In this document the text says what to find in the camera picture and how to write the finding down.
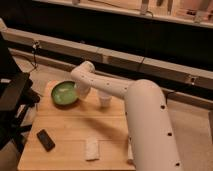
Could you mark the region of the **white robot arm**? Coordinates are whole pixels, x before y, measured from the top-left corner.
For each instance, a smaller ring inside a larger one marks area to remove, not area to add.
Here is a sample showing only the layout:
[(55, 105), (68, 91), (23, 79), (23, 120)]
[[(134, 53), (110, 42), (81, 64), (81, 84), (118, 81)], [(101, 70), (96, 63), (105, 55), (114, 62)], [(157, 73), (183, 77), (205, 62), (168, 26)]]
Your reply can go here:
[(80, 97), (93, 87), (124, 100), (136, 171), (183, 171), (166, 100), (156, 83), (100, 76), (90, 61), (75, 67), (71, 79)]

